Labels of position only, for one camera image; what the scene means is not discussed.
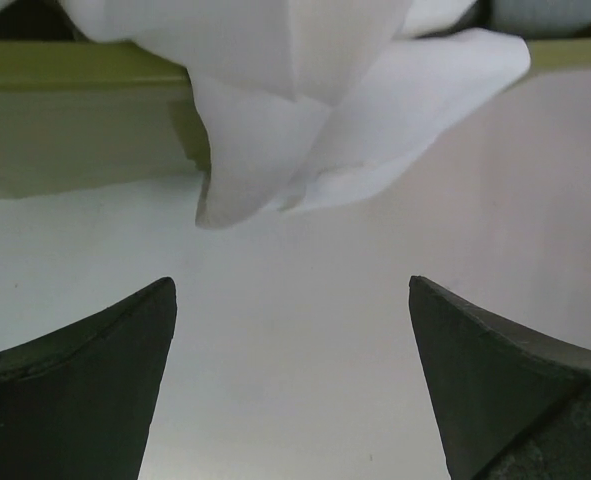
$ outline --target folded white fabric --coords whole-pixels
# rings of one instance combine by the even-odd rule
[[[187,67],[211,144],[207,228],[368,198],[529,67],[516,37],[407,38],[473,0],[60,1],[89,38]]]

